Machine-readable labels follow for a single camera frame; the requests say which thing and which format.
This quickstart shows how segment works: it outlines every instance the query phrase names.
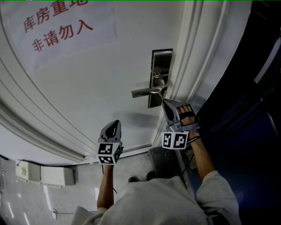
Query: paper sign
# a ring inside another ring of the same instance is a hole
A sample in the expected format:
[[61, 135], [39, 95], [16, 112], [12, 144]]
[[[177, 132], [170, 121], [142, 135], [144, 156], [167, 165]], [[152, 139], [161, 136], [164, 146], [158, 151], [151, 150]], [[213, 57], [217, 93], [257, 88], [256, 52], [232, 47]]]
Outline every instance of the paper sign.
[[2, 9], [4, 27], [30, 73], [82, 49], [117, 40], [111, 1], [32, 1], [9, 7], [6, 12]]

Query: forearm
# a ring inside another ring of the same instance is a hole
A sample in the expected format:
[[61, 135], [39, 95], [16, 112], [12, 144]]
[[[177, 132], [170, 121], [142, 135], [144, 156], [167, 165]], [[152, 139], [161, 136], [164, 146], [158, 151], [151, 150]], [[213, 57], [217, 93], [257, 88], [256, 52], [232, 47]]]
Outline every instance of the forearm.
[[[197, 131], [191, 131], [190, 136], [196, 137], [199, 136], [199, 133]], [[191, 146], [195, 155], [199, 176], [203, 181], [203, 178], [208, 173], [214, 171], [215, 167], [201, 139], [197, 139], [192, 142]]]
[[97, 199], [97, 208], [109, 209], [114, 204], [113, 196], [113, 166], [104, 167], [104, 176], [101, 181], [100, 192]]

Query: gray shirt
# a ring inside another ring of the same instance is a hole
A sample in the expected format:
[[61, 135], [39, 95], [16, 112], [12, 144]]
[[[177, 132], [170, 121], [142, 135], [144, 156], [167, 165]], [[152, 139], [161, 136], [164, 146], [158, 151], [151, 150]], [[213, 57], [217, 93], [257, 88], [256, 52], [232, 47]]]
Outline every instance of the gray shirt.
[[213, 171], [204, 177], [197, 201], [178, 176], [128, 183], [108, 210], [100, 208], [90, 213], [77, 207], [72, 225], [215, 225], [222, 220], [241, 224], [235, 195], [228, 182]]

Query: person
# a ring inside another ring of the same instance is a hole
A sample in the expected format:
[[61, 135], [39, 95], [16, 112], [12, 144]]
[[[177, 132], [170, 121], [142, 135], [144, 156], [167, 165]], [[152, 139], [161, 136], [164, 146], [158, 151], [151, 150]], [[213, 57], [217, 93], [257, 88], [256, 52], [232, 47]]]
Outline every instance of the person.
[[[188, 112], [187, 107], [177, 109]], [[181, 120], [183, 126], [193, 124], [194, 117]], [[189, 139], [199, 136], [189, 132]], [[179, 176], [155, 178], [146, 182], [130, 182], [114, 203], [113, 165], [104, 167], [97, 211], [77, 207], [72, 225], [177, 225], [177, 224], [241, 224], [238, 203], [228, 182], [215, 170], [202, 140], [191, 143], [202, 184], [197, 200], [188, 192]]]

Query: black shoe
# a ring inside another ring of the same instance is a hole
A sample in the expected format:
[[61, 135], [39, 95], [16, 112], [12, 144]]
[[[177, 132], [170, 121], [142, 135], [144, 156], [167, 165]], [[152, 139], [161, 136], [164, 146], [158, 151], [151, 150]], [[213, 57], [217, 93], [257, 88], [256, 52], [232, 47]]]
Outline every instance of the black shoe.
[[132, 183], [132, 182], [139, 182], [140, 180], [137, 177], [131, 177], [129, 178], [128, 182]]
[[146, 175], [146, 181], [152, 180], [154, 178], [157, 178], [157, 175], [154, 171], [150, 171], [147, 175]]

